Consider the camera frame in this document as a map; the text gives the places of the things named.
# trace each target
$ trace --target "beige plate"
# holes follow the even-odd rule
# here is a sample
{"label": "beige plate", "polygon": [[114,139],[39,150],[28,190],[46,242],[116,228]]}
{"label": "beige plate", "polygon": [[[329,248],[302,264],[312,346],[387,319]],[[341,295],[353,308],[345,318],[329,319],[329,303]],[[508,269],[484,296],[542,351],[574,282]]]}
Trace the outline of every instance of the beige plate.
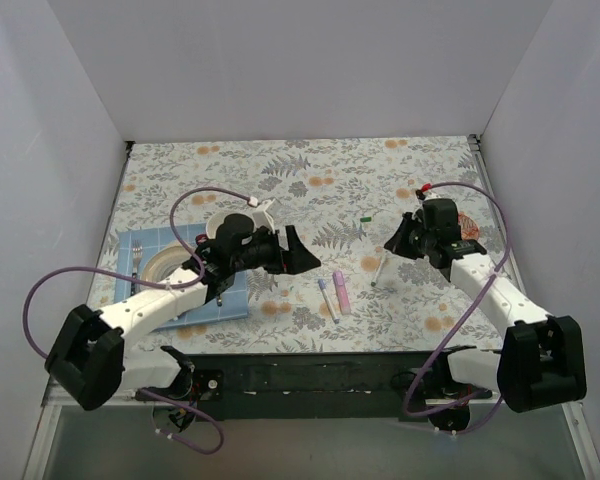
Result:
{"label": "beige plate", "polygon": [[140,274],[140,279],[148,282],[160,282],[171,275],[190,256],[189,252],[181,245],[174,245],[160,250],[147,262]]}

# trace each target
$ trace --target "red object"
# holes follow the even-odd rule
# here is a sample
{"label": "red object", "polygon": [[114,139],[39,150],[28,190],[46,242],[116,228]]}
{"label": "red object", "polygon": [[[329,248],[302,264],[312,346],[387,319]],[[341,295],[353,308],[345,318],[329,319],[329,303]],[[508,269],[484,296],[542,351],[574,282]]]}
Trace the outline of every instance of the red object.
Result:
{"label": "red object", "polygon": [[205,233],[201,233],[200,235],[196,235],[196,245],[200,245],[201,243],[209,240],[209,237]]}

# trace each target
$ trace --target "table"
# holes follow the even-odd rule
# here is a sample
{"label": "table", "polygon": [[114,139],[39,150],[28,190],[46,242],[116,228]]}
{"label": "table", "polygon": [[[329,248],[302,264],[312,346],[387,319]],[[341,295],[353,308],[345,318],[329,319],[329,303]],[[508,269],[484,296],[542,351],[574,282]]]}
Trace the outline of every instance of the table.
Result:
{"label": "table", "polygon": [[[465,137],[242,141],[136,144],[130,153],[99,266],[115,270],[118,234],[168,224],[173,201],[184,191],[222,186],[281,204],[277,225],[296,226],[323,262],[298,276],[249,272],[246,319],[155,332],[138,346],[173,345],[187,354],[431,350],[469,305],[426,261],[389,258],[378,286],[370,285],[382,245],[414,191],[428,182],[460,180],[481,185]],[[463,234],[479,238],[490,254],[502,236],[485,198],[469,189],[446,189],[462,213]],[[246,210],[222,194],[200,194],[183,204],[178,224],[205,221],[221,209]],[[370,223],[360,218],[371,216]],[[334,270],[347,278],[352,314],[335,325],[317,285]],[[113,300],[114,280],[98,277],[89,296],[97,308]],[[452,344],[497,348],[497,332],[479,312]]]}

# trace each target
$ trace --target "fork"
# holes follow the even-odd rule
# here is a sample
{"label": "fork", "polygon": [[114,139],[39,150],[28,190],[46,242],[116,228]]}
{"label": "fork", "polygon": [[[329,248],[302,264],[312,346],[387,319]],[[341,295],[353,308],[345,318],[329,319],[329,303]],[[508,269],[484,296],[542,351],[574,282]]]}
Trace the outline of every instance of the fork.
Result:
{"label": "fork", "polygon": [[[131,248],[131,254],[132,254],[132,258],[133,258],[133,270],[131,270],[131,276],[133,278],[138,278],[138,267],[140,266],[140,262],[142,261],[142,244],[140,243],[140,240],[133,241],[133,245]],[[137,290],[138,290],[138,284],[132,283],[130,296],[135,295]]]}

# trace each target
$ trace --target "blue tray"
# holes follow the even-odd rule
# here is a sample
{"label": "blue tray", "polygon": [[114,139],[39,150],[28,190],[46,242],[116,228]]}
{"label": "blue tray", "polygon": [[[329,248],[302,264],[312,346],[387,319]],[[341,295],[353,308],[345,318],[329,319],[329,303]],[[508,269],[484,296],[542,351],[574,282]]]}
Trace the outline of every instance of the blue tray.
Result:
{"label": "blue tray", "polygon": [[[196,223],[193,225],[181,225],[177,227],[177,229],[178,233],[182,235],[182,238],[188,243],[195,244],[196,235],[205,233],[205,224]],[[118,266],[116,271],[124,275],[131,275],[131,269],[133,267],[131,262],[131,243],[134,240],[139,240],[140,243],[142,243],[143,255],[138,268],[138,276],[140,276],[140,274],[142,274],[142,269],[147,262],[175,239],[176,238],[169,227],[131,230],[121,233],[119,238],[120,251],[118,253]],[[116,302],[121,302],[127,298],[130,292],[131,284],[129,282],[116,280],[114,295],[114,300]],[[222,307],[218,307],[216,302],[209,302],[200,308],[183,313],[177,320],[171,320],[163,326],[156,328],[156,330],[216,323],[224,320],[235,320],[237,318],[245,318],[248,315],[247,275],[245,272],[240,272],[236,274],[233,286],[222,294]]]}

